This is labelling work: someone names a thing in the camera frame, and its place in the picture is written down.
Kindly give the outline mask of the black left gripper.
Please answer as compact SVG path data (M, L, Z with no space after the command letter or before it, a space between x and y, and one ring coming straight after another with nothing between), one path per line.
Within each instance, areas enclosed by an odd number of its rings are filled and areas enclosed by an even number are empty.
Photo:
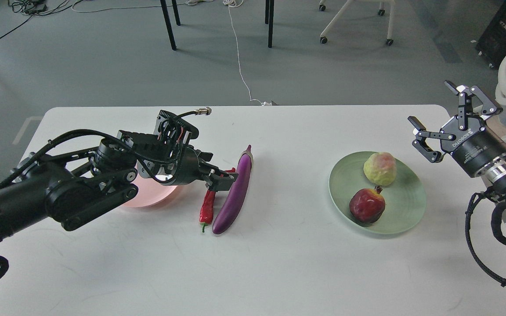
M157 176L156 182L164 186L179 186L202 180L208 181L209 191L229 191L239 176L236 168L218 169L209 163L212 157L210 152L185 147L168 177L163 180Z

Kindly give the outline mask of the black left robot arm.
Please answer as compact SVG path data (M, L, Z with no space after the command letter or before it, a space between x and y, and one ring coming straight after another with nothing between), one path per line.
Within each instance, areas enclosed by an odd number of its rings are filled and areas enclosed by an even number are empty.
M201 180L210 191L230 190L239 174L210 164L213 155L189 143L199 131L184 117L209 114L210 108L161 110L153 134L76 129L49 140L0 182L0 242L45 218L76 230L135 198L137 176L163 186ZM0 279L8 268L0 256Z

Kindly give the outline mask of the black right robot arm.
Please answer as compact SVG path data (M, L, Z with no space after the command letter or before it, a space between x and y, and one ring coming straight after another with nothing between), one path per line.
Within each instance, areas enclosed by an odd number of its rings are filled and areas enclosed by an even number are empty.
M458 97L458 112L437 132L427 131L416 117L409 116L414 126L413 146L428 162L441 162L448 154L468 176L483 176L490 182L493 192L503 198L492 213L492 232L506 245L501 230L501 217L506 210L506 142L486 123L491 116L500 114L502 107L478 86L456 86L448 80L444 84Z

